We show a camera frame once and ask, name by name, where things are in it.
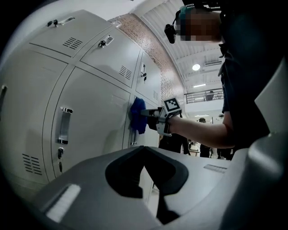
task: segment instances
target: balcony railing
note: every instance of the balcony railing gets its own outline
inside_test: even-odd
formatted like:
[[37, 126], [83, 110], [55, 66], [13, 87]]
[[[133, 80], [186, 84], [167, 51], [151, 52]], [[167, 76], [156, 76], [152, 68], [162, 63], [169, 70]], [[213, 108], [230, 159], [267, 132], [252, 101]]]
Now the balcony railing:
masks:
[[186, 103], [207, 102], [212, 100], [223, 99], [223, 89], [215, 88], [196, 93], [186, 93]]

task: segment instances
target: forearm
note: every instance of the forearm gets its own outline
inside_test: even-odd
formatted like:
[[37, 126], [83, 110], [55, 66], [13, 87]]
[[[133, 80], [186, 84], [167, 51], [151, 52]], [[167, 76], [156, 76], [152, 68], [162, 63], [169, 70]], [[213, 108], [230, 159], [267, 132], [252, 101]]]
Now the forearm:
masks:
[[172, 117], [168, 120], [169, 131], [212, 148], [233, 148], [233, 134], [225, 124], [201, 122]]

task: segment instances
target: locker vent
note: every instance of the locker vent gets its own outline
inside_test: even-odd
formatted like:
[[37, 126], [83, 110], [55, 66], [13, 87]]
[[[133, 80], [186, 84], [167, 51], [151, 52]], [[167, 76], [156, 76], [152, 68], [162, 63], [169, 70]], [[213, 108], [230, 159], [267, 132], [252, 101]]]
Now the locker vent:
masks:
[[27, 172], [42, 175], [39, 159], [22, 154], [24, 167]]
[[155, 90], [153, 92], [153, 98], [155, 98], [157, 101], [159, 99], [159, 95], [158, 95], [158, 93]]
[[69, 38], [67, 41], [64, 42], [63, 45], [72, 48], [72, 49], [76, 49], [79, 45], [81, 45], [81, 41], [75, 39], [75, 38]]
[[122, 66], [119, 72], [120, 75], [127, 78], [128, 80], [131, 79], [132, 72], [128, 70], [126, 67]]

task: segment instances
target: ceiling light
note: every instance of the ceiling light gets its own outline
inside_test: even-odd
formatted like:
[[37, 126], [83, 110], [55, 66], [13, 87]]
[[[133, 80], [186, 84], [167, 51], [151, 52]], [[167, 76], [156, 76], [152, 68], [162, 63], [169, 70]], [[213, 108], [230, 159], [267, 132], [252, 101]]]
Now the ceiling light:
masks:
[[195, 64], [192, 66], [192, 70], [197, 71], [200, 69], [200, 65], [199, 64]]
[[205, 85], [206, 85], [206, 84], [199, 84], [199, 85], [193, 86], [193, 88], [200, 87], [200, 86], [205, 86]]

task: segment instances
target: brick wall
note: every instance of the brick wall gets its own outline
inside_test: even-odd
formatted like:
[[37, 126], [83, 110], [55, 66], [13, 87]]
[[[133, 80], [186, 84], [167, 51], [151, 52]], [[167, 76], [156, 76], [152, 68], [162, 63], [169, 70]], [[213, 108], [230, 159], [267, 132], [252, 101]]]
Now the brick wall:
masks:
[[154, 33], [134, 14], [124, 14], [109, 20], [120, 21], [120, 29], [134, 40], [161, 70], [162, 101], [176, 96], [184, 104], [184, 88], [176, 67], [167, 51]]

